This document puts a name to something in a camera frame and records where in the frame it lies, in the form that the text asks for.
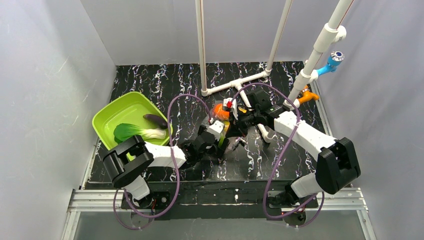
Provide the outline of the green fake apple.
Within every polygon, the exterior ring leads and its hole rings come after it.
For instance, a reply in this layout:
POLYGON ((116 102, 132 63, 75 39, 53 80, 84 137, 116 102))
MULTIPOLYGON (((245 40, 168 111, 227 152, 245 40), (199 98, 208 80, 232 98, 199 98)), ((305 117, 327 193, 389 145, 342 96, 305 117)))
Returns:
POLYGON ((225 141, 225 135, 221 134, 217 146, 219 148, 221 148, 223 146, 223 144, 224 144, 224 141, 225 141))

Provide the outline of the purple fake eggplant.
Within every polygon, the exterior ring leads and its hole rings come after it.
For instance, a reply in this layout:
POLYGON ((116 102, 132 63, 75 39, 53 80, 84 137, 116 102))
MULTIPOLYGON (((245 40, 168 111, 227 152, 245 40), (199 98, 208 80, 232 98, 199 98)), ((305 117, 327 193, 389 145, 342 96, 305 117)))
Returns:
POLYGON ((167 129, 168 128, 168 121, 166 118, 163 118, 162 116, 155 115, 155 114, 145 114, 143 118, 155 125, 157 125, 160 129, 167 129))

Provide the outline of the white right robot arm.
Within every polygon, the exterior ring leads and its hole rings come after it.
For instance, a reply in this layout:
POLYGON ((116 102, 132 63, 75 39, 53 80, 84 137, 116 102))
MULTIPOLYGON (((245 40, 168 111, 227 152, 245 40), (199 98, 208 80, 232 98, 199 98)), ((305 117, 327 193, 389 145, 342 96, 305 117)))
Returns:
POLYGON ((226 98, 222 110, 229 113, 226 137, 242 137, 248 128, 262 124, 288 136, 304 148, 315 160, 314 173, 301 176, 286 185, 281 197, 295 203, 319 192, 335 194, 361 175, 353 142, 344 137, 336 139, 301 120, 284 104, 273 104, 261 88, 247 94, 250 106, 226 98))

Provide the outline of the green fake leafy vegetable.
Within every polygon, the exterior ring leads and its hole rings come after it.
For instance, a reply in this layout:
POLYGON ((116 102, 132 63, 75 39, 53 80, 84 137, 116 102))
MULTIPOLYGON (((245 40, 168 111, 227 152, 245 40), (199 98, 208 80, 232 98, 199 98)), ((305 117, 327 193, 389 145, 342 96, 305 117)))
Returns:
POLYGON ((122 143, 133 136, 141 136, 144 140, 159 139, 167 137, 167 132, 161 128, 142 128, 135 124, 120 123, 113 131, 117 143, 122 143))

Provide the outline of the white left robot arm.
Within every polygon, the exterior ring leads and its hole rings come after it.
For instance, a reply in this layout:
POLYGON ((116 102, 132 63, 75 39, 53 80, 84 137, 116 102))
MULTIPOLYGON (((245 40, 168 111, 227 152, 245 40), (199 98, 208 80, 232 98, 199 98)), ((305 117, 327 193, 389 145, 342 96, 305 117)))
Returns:
POLYGON ((140 201, 151 193, 142 177, 147 168, 188 169, 201 161, 221 158, 229 143, 224 136, 215 138, 207 130, 173 147, 146 142, 138 134, 109 150, 102 162, 112 186, 125 189, 133 200, 140 201))

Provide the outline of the clear zip top bag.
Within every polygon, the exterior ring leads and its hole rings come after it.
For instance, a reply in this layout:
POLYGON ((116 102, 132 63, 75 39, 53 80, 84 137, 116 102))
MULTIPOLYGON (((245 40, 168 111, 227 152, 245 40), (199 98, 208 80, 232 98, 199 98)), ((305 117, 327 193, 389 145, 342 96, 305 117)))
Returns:
POLYGON ((215 138, 216 154, 223 155, 226 150, 235 151, 238 147, 245 147, 247 142, 242 134, 237 132, 236 127, 230 121, 230 112, 223 109, 224 103, 218 101, 210 111, 211 118, 206 131, 215 138))

